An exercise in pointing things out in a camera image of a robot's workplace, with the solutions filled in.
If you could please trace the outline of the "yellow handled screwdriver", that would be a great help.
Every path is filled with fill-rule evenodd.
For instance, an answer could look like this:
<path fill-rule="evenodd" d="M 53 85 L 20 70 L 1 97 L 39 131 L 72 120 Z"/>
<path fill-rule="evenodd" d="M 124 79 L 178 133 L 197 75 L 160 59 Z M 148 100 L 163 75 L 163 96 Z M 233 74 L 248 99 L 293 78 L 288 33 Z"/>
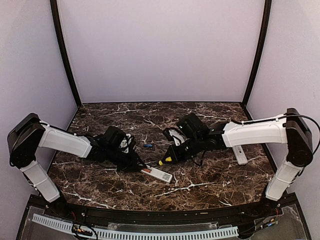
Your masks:
<path fill-rule="evenodd" d="M 163 166 L 167 164 L 172 164 L 172 158 L 170 156 L 163 158 L 162 160 L 159 160 L 157 165 L 158 166 Z"/>

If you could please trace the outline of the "slim white remote control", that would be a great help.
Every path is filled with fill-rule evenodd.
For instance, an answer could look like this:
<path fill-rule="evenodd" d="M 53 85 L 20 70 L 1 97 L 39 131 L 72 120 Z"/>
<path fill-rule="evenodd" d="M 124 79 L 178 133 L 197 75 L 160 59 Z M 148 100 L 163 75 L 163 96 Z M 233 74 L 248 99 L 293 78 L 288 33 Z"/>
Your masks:
<path fill-rule="evenodd" d="M 141 172 L 144 173 L 144 174 L 147 174 L 147 175 L 149 175 L 151 177 L 154 177 L 154 178 L 156 178 L 158 180 L 161 180 L 161 181 L 163 181 L 165 183 L 169 184 L 171 182 L 172 178 L 173 178 L 172 174 L 164 172 L 164 171 L 159 170 L 157 168 L 147 166 L 146 169 L 151 169 L 152 170 L 151 173 L 144 172 L 144 171 L 141 171 Z"/>

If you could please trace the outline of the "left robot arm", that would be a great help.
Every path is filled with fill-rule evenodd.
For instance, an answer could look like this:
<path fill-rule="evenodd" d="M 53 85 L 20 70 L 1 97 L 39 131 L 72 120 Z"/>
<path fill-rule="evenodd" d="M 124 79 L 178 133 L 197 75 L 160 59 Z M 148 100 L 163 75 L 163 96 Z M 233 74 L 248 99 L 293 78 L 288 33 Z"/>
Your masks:
<path fill-rule="evenodd" d="M 9 164 L 24 174 L 60 218 L 67 218 L 71 208 L 37 161 L 37 149 L 52 149 L 94 162 L 110 161 L 118 171 L 139 172 L 146 168 L 135 151 L 134 136 L 115 126 L 96 136 L 78 135 L 41 121 L 37 114 L 30 113 L 9 132 L 7 144 Z"/>

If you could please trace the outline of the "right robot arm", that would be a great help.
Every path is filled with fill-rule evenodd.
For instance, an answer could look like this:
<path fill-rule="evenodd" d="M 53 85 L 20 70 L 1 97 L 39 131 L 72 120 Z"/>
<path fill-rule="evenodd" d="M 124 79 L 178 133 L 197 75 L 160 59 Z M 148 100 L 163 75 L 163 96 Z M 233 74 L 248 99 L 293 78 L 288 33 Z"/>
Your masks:
<path fill-rule="evenodd" d="M 158 165 L 178 164 L 192 160 L 198 153 L 225 150 L 243 145 L 278 143 L 286 144 L 288 153 L 275 176 L 268 183 L 265 197 L 255 205 L 255 213 L 266 217 L 275 208 L 288 186 L 308 166 L 317 152 L 312 132 L 305 115 L 295 108 L 271 118 L 215 123 L 209 128 L 200 118 L 190 113 L 181 118 L 176 127 L 168 127 L 163 134 L 170 145 Z"/>

